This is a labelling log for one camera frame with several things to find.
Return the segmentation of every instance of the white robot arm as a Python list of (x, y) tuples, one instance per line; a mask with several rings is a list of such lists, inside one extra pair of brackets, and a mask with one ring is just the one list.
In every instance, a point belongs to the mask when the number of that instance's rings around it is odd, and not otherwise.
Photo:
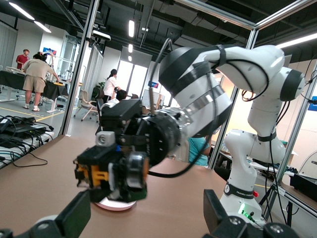
[[(161, 109), (146, 117), (141, 116), (140, 100), (136, 99), (122, 100), (107, 111), (103, 108), (103, 130), (96, 135), (96, 146), (74, 161), (79, 184), (89, 184), (94, 201), (105, 196), (126, 202), (145, 198), (149, 166), (160, 163), (189, 137), (210, 135), (227, 120), (232, 104), (212, 74), (217, 68), (237, 87), (256, 94), (248, 120), (258, 133), (234, 130), (227, 135), (225, 143), (233, 156), (233, 166), (221, 202), (228, 215), (238, 215), (244, 204), (244, 211), (260, 221), (261, 209), (253, 198), (257, 174), (247, 157), (270, 163), (271, 144), (273, 161), (283, 158), (284, 147), (276, 137), (275, 121), (282, 101), (295, 99), (304, 87), (304, 76), (283, 64), (283, 51), (275, 46), (172, 51), (160, 63), (159, 82), (180, 108)], [(117, 151), (117, 145), (130, 146), (132, 152)], [(185, 171), (149, 174), (173, 178)]]
[[(209, 73), (197, 70), (206, 62), (211, 68), (217, 68), (225, 74), (238, 88), (256, 94), (248, 122), (257, 135), (232, 130), (224, 139), (233, 163), (220, 201), (228, 215), (240, 216), (246, 221), (250, 221), (251, 217), (258, 224), (263, 223), (261, 208), (253, 197), (257, 173), (247, 162), (247, 157), (267, 163), (272, 160), (278, 163), (283, 159), (285, 148), (276, 136), (276, 119), (282, 102), (291, 101), (302, 92), (304, 76), (296, 70), (283, 67), (284, 53), (275, 46), (261, 46), (252, 50), (213, 46), (208, 49), (181, 48), (173, 51), (162, 60), (159, 81), (172, 93), (182, 107), (182, 112), (188, 113), (188, 117), (193, 120), (182, 127), (188, 137), (206, 135), (206, 130), (202, 128), (214, 120), (218, 121), (215, 123), (218, 126), (226, 118), (229, 108), (228, 99), (218, 90), (214, 94), (219, 97), (212, 97), (217, 106), (216, 115), (211, 113), (214, 106), (212, 100), (207, 100), (209, 103), (199, 107), (202, 103), (197, 101), (203, 101), (207, 98), (207, 91), (217, 88)], [(212, 89), (208, 86), (209, 78)]]

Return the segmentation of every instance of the red shirt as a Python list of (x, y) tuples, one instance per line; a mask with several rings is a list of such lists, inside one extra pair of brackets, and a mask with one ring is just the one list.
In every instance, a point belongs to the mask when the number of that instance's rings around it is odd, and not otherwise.
[[(24, 56), (24, 55), (19, 55), (17, 58), (16, 58), (16, 61), (19, 61), (21, 63), (25, 63), (26, 61), (28, 61), (30, 58), (27, 57), (27, 56)], [(17, 66), (18, 69), (21, 69), (22, 68), (22, 64), (18, 63), (18, 66)]]

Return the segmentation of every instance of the floor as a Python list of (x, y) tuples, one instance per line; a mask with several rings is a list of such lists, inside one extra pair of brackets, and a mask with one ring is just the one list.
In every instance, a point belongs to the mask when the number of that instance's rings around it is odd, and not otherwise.
[[(1, 116), (19, 116), (19, 117), (35, 117), (37, 121), (43, 122), (46, 124), (49, 124), (54, 127), (54, 137), (58, 136), (62, 120), (64, 117), (64, 110), (63, 108), (60, 108), (59, 111), (54, 113), (47, 113), (46, 111), (51, 109), (52, 101), (51, 100), (44, 100), (43, 105), (40, 106), (39, 112), (32, 112), (33, 105), (30, 105), (30, 109), (26, 110), (22, 108), (24, 105), (24, 91), (20, 90), (18, 93), (15, 89), (13, 89), (11, 93), (11, 98), (15, 99), (15, 101), (12, 102), (0, 102), (0, 115)], [(5, 99), (6, 97), (6, 88), (2, 90), (2, 93), (0, 94), (0, 100)], [(64, 101), (57, 101), (57, 104), (63, 105), (65, 108), (66, 102)], [(78, 111), (78, 107), (75, 106), (72, 112), (72, 115), (74, 115)], [(79, 113), (76, 115), (76, 117), (71, 117), (69, 128), (68, 128), (68, 134), (71, 136), (76, 137), (82, 137), (88, 140), (95, 140), (95, 132), (98, 128), (97, 116), (93, 116), (92, 119), (89, 119), (89, 117), (86, 117), (85, 120), (81, 121), (82, 117), (87, 112), (86, 109), (82, 109), (79, 111)], [(271, 185), (271, 182), (269, 181), (267, 183), (267, 188), (269, 188)], [(259, 193), (258, 198), (256, 198), (256, 201), (259, 202), (261, 198), (265, 194), (265, 178), (261, 175), (258, 175), (256, 180), (256, 186), (255, 190)], [(283, 212), (286, 215), (286, 206), (287, 201), (285, 199), (282, 199), (282, 208)], [(272, 210), (272, 218), (274, 222), (280, 222), (283, 223), (282, 213), (281, 209), (278, 204), (278, 200), (275, 201), (273, 210)], [(300, 237), (303, 238), (313, 238), (316, 237), (313, 234), (315, 231), (312, 231), (312, 229), (316, 230), (316, 226), (313, 225), (314, 221), (307, 219), (307, 215), (304, 212), (299, 211), (296, 216), (293, 216), (293, 227), (300, 235)]]
[[(0, 100), (6, 98), (6, 87), (2, 90), (0, 94)], [(0, 115), (1, 116), (18, 116), (18, 117), (34, 117), (38, 122), (46, 123), (54, 127), (54, 138), (58, 136), (61, 124), (64, 118), (64, 109), (66, 102), (57, 100), (57, 105), (63, 105), (63, 108), (59, 108), (59, 111), (53, 113), (47, 113), (46, 111), (51, 109), (52, 100), (44, 99), (43, 105), (39, 106), (39, 112), (33, 112), (33, 105), (30, 104), (30, 109), (22, 108), (25, 104), (24, 91), (20, 90), (19, 93), (16, 89), (12, 90), (11, 98), (15, 101), (11, 102), (0, 102)], [(72, 115), (74, 115), (79, 107), (75, 103)], [(86, 114), (86, 109), (81, 109), (76, 117), (72, 117), (69, 127), (68, 134), (71, 136), (85, 137), (91, 140), (95, 140), (95, 132), (98, 128), (97, 116), (92, 116), (92, 119), (89, 119), (87, 116), (83, 121), (81, 119)]]

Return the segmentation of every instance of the sign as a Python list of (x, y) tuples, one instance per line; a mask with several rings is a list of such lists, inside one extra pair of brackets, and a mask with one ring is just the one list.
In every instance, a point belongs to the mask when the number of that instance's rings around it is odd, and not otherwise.
[(158, 88), (158, 87), (159, 87), (159, 83), (152, 82), (152, 84), (151, 84), (150, 87), (151, 87), (151, 88)]
[(43, 53), (45, 54), (50, 54), (50, 55), (55, 55), (56, 56), (56, 51), (52, 50), (51, 48), (43, 48)]
[[(317, 100), (317, 96), (312, 97), (312, 101)], [(314, 105), (312, 103), (309, 104), (308, 106), (309, 111), (317, 111), (317, 105)]]

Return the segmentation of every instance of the teal shirt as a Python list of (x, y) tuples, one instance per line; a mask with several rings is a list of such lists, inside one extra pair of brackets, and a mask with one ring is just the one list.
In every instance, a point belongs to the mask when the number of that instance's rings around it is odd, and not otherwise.
[[(204, 146), (206, 140), (204, 137), (200, 138), (188, 138), (189, 143), (189, 162), (191, 163), (195, 157), (198, 155), (201, 148)], [(196, 161), (195, 165), (207, 166), (208, 158), (207, 155), (200, 155), (199, 159)]]

